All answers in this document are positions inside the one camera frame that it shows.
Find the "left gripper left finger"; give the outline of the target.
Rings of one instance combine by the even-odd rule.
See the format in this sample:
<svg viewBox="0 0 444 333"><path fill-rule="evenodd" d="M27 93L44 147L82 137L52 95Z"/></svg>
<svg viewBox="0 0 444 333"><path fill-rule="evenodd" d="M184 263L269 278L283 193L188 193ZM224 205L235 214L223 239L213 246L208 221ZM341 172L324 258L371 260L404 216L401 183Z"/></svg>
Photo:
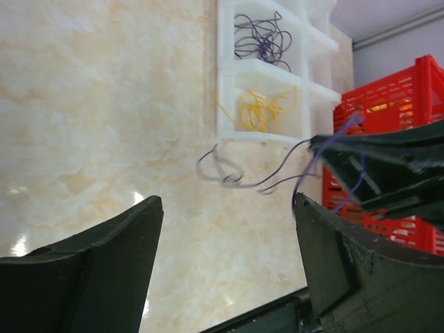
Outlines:
<svg viewBox="0 0 444 333"><path fill-rule="evenodd" d="M1 258L2 332L138 332L164 211L149 196L22 257Z"/></svg>

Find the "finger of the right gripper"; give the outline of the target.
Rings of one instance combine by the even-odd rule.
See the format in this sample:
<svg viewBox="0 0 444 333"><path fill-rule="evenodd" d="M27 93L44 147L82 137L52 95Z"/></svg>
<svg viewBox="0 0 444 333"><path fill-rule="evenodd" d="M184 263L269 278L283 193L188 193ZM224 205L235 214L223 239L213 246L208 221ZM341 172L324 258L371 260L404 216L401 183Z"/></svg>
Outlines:
<svg viewBox="0 0 444 333"><path fill-rule="evenodd" d="M377 135L316 135L310 139L309 149L319 156L361 153L420 173L443 167L443 121Z"/></svg>
<svg viewBox="0 0 444 333"><path fill-rule="evenodd" d="M375 218L415 215L443 231L443 167L415 173L361 153L327 152L322 159L358 205Z"/></svg>

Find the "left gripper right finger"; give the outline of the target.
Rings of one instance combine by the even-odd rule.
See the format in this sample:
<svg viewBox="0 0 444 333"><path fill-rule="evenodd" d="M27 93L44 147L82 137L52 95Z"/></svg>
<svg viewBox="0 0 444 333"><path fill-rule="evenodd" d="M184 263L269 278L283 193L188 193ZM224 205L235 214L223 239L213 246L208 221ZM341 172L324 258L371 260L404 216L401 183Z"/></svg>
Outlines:
<svg viewBox="0 0 444 333"><path fill-rule="evenodd" d="M325 332L442 332L443 258L293 200L314 315Z"/></svg>

